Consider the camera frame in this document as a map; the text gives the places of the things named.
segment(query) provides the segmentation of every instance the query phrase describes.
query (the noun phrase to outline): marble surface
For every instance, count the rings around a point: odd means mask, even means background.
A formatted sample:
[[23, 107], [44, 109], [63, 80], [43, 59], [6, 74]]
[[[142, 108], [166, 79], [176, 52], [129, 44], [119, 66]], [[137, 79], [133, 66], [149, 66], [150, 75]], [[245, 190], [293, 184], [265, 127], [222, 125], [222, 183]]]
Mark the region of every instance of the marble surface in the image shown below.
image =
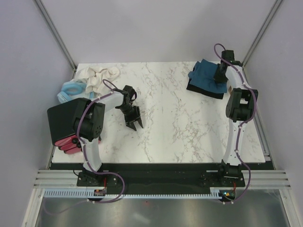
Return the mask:
[[[195, 62], [102, 63], [116, 66], [121, 74], [117, 87], [130, 85], [138, 93], [144, 125], [137, 131], [125, 127], [121, 111], [112, 109], [104, 119], [99, 153], [114, 163], [212, 163], [221, 162], [229, 125], [223, 100], [187, 91], [187, 74]], [[78, 70], [89, 65], [79, 64]], [[265, 162], [257, 131], [249, 122], [241, 157], [245, 162]], [[66, 155], [56, 149], [53, 162], [83, 162], [83, 154]]]

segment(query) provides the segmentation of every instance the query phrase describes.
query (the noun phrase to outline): black fabric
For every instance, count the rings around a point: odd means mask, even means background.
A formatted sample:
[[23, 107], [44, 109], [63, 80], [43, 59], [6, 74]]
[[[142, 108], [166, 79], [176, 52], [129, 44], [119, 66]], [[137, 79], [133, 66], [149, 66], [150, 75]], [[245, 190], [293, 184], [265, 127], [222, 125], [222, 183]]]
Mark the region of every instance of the black fabric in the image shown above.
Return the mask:
[[189, 91], [194, 91], [194, 92], [197, 92], [197, 93], [200, 93], [202, 95], [205, 95], [205, 96], [208, 96], [208, 97], [211, 97], [211, 98], [216, 98], [216, 99], [223, 99], [223, 96], [224, 96], [224, 93], [213, 93], [213, 92], [210, 92], [210, 91], [206, 91], [204, 89], [201, 89], [199, 87], [196, 87], [194, 85], [191, 85], [189, 84], [191, 81], [191, 79], [189, 79], [188, 81], [188, 84], [187, 84], [187, 90]]

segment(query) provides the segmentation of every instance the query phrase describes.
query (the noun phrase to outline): white cloth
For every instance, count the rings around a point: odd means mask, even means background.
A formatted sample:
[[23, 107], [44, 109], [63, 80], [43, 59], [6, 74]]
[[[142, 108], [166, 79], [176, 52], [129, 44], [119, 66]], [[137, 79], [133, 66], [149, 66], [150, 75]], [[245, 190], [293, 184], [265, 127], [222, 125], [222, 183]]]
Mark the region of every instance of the white cloth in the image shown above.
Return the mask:
[[89, 66], [76, 72], [75, 78], [72, 81], [86, 83], [85, 93], [95, 92], [97, 96], [104, 95], [106, 90], [102, 89], [105, 85], [103, 79], [113, 81], [119, 76], [117, 67], [103, 68], [101, 66]]

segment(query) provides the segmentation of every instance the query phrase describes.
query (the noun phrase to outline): blue cloth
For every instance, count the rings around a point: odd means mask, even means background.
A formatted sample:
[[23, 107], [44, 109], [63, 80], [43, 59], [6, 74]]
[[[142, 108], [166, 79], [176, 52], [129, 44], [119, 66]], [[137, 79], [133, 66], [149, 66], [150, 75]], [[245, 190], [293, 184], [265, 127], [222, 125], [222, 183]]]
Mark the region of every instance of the blue cloth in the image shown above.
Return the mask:
[[214, 74], [218, 65], [202, 59], [195, 64], [194, 70], [188, 74], [190, 84], [213, 93], [226, 93], [226, 83], [215, 83]]

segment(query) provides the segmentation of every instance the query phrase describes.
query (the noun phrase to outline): metal corner post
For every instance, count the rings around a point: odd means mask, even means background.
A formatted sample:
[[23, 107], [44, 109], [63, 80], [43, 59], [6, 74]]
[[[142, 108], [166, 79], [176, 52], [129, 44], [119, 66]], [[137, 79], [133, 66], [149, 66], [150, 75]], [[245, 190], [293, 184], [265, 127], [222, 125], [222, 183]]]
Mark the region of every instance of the metal corner post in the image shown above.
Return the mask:
[[244, 59], [243, 59], [243, 67], [246, 66], [247, 62], [249, 61], [252, 53], [255, 51], [257, 45], [259, 44], [261, 38], [263, 37], [264, 33], [266, 32], [268, 26], [270, 25], [270, 22], [273, 20], [274, 16], [276, 15], [278, 9], [280, 8], [280, 6], [282, 5], [282, 2], [284, 0], [275, 0], [275, 3], [273, 4], [273, 6], [271, 7], [268, 15], [266, 16], [260, 30], [258, 31], [257, 36], [255, 37], [254, 41], [252, 42], [249, 50], [247, 51]]
[[63, 51], [67, 61], [69, 62], [70, 66], [72, 67], [72, 69], [74, 70], [74, 72], [77, 69], [77, 66], [75, 64], [75, 62], [73, 61], [70, 53], [68, 52], [62, 38], [60, 37], [51, 17], [49, 16], [44, 4], [42, 3], [41, 0], [33, 0], [33, 2], [36, 4], [36, 6], [38, 7], [42, 17], [44, 18], [47, 26], [49, 27], [51, 33], [53, 34], [56, 42], [58, 43], [59, 47], [61, 48], [61, 50]]

